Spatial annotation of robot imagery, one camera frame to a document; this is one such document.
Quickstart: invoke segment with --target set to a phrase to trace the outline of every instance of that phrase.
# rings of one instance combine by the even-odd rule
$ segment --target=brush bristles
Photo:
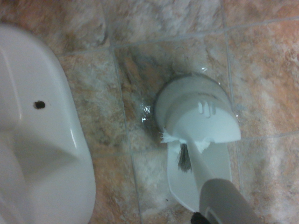
[[[178,168],[183,172],[192,171],[191,161],[186,144],[181,144],[181,151],[179,153]]]

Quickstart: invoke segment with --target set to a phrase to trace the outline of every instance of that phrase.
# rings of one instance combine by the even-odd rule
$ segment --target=toilet bowl
[[[94,201],[92,159],[58,59],[0,24],[0,223],[86,224]]]

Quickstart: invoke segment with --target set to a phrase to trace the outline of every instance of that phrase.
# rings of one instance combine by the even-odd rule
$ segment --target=white plastic
[[[0,81],[0,220],[88,223],[93,165],[59,61],[30,33],[2,24]]]
[[[241,133],[229,99],[210,78],[185,76],[161,91],[155,117],[161,130],[187,143],[193,172],[178,169],[179,141],[168,143],[168,181],[173,196],[189,210],[198,211],[199,194],[206,181],[231,181],[226,143],[241,139]],[[204,140],[212,143],[200,154],[197,145]]]
[[[192,212],[199,211],[199,190],[194,174],[178,169],[179,141],[170,142],[167,158],[167,176],[170,191],[176,200]],[[214,177],[231,181],[229,155],[226,143],[211,143],[202,153],[202,160],[207,164]]]

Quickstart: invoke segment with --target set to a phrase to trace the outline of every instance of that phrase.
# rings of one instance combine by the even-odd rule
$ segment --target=brush handle
[[[192,166],[193,175],[195,178],[196,186],[200,194],[201,188],[205,182],[215,178],[213,172],[209,169],[193,140],[187,141],[188,153]]]

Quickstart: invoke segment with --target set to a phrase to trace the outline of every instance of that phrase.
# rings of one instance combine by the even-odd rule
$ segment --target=marble tile floor
[[[153,118],[160,88],[201,72],[219,82],[242,140],[233,183],[265,224],[299,219],[297,0],[0,0],[69,81],[96,177],[90,224],[187,224],[171,196]]]

